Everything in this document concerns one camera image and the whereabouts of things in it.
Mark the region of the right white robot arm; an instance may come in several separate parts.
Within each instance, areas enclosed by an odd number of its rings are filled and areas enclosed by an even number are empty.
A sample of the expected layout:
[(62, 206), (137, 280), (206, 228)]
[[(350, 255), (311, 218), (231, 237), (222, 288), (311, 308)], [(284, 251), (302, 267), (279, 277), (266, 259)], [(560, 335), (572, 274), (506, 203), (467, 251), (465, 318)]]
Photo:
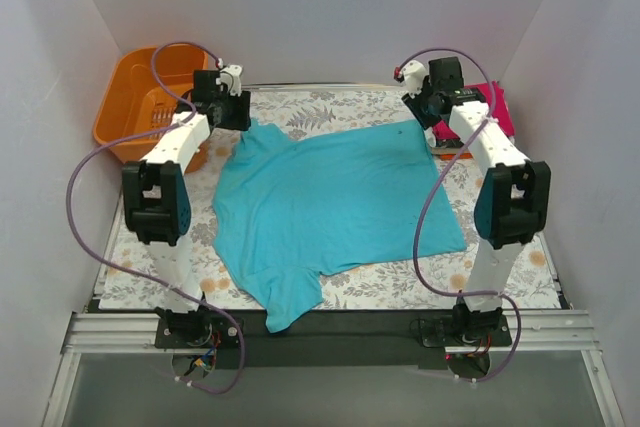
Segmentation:
[(494, 115), (498, 96), (466, 86), (458, 53), (422, 64), (411, 57), (394, 72), (404, 104), (424, 132), (445, 123), (476, 161), (484, 179), (474, 208), (480, 243), (464, 291), (449, 311), (421, 321), (427, 347), (487, 344), (508, 332), (504, 289), (517, 258), (540, 232), (548, 211), (551, 171), (533, 162), (504, 133)]

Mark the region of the aluminium frame rail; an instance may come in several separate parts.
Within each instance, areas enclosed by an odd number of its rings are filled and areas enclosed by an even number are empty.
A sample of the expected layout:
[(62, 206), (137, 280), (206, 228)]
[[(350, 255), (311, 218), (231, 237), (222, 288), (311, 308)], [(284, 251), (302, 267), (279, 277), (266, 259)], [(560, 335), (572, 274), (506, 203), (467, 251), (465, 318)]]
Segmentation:
[[(356, 340), (360, 337), (407, 338), (415, 331), (409, 323), (427, 311), (312, 311), (296, 321), (289, 331), (269, 334), (262, 311), (240, 310), (246, 340), (260, 336), (271, 340), (303, 339), (327, 341), (330, 337)], [(156, 350), (182, 352), (169, 339), (165, 324), (151, 313), (74, 314), (63, 349), (80, 353), (135, 353)], [(592, 351), (600, 348), (589, 315), (577, 310), (525, 310), (505, 313), (499, 330), (511, 340), (520, 338), (519, 351)]]

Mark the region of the orange plastic basket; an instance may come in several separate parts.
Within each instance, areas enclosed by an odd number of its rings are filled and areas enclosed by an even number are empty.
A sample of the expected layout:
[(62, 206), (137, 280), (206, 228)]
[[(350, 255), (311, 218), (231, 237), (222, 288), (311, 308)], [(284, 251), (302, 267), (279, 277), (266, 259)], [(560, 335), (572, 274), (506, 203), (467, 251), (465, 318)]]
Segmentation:
[[(153, 47), (134, 50), (116, 65), (93, 127), (93, 137), (98, 144), (156, 130), (170, 123), (176, 100), (152, 75), (154, 51)], [(195, 70), (207, 68), (207, 54), (185, 44), (163, 49), (156, 61), (160, 82), (176, 95), (193, 86)]]

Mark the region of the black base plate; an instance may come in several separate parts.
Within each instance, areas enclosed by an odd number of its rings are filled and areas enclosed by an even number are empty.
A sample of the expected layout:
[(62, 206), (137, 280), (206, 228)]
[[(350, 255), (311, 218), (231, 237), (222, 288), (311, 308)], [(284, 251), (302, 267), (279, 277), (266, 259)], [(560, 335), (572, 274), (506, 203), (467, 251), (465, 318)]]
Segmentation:
[(313, 310), (271, 333), (263, 310), (221, 315), (155, 308), (154, 346), (196, 356), (218, 369), (418, 365), (439, 369), (447, 349), (482, 353), (508, 347), (515, 336), (504, 317), (464, 324), (450, 310)]

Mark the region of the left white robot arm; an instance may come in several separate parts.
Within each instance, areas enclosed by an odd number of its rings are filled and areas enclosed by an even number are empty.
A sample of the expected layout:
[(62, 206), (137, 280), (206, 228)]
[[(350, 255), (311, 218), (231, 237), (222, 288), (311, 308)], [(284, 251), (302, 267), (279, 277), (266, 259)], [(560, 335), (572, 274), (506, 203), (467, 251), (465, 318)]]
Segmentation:
[(122, 169), (126, 226), (146, 246), (158, 277), (169, 287), (167, 306), (155, 312), (172, 340), (194, 348), (239, 346), (239, 328), (197, 304), (202, 289), (191, 267), (192, 209), (184, 175), (214, 129), (249, 129), (250, 93), (242, 88), (243, 71), (234, 64), (196, 70), (193, 88), (177, 99), (173, 128)]

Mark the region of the teal t-shirt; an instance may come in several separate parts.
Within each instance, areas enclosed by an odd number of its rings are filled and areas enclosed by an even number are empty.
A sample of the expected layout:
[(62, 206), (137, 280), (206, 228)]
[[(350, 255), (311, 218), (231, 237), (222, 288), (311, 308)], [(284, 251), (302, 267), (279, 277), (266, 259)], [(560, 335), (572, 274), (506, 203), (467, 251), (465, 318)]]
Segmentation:
[(213, 246), (280, 332), (322, 302), (324, 276), (463, 251), (437, 177), (414, 120), (300, 141), (254, 124), (221, 171)]

